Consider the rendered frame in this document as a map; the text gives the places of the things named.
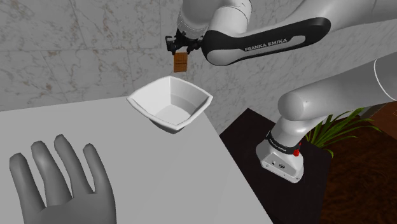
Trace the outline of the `brown chocolate bar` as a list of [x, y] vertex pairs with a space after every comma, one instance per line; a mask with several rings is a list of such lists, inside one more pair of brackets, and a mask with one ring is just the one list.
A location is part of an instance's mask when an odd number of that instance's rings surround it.
[[187, 72], [188, 54], [186, 52], [176, 52], [173, 60], [173, 70], [175, 73]]

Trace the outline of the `white square bowl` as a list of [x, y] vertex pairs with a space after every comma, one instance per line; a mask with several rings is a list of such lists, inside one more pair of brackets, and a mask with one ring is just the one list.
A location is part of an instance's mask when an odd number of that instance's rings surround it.
[[159, 78], [127, 97], [135, 110], [171, 134], [192, 123], [212, 99], [204, 89], [174, 76]]

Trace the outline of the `green leafy plant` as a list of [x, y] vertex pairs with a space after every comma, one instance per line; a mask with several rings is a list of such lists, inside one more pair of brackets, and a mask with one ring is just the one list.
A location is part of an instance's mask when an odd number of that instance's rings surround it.
[[357, 138], [357, 136], [345, 136], [340, 139], [337, 139], [339, 136], [362, 127], [370, 127], [379, 132], [382, 132], [378, 127], [374, 125], [362, 125], [362, 126], [354, 127], [354, 125], [360, 122], [372, 121], [372, 119], [369, 118], [359, 119], [356, 121], [353, 120], [363, 110], [364, 108], [358, 108], [355, 109], [354, 111], [346, 111], [336, 116], [335, 118], [333, 118], [333, 115], [328, 115], [325, 119], [325, 122], [324, 121], [319, 122], [312, 130], [306, 133], [304, 139], [308, 143], [313, 144], [314, 146], [317, 146], [318, 148], [329, 152], [331, 157], [333, 158], [334, 152], [327, 148], [329, 145], [337, 143], [344, 139]]

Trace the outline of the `dark robot stand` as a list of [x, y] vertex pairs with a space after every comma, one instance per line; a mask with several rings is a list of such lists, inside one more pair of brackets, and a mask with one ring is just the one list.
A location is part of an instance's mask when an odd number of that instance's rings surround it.
[[274, 122], [247, 108], [220, 138], [274, 224], [320, 224], [331, 155], [306, 140], [304, 173], [291, 183], [264, 169], [256, 155]]

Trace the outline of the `grey hand sculpture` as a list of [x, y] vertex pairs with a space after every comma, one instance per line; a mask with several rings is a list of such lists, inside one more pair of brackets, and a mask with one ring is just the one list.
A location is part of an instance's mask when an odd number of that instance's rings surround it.
[[9, 159], [24, 224], [117, 224], [113, 189], [95, 146], [88, 143], [83, 148], [94, 186], [89, 185], [81, 162], [64, 135], [55, 138], [54, 148], [67, 177], [44, 142], [31, 145], [32, 157], [43, 180], [44, 197], [26, 158], [16, 153]]

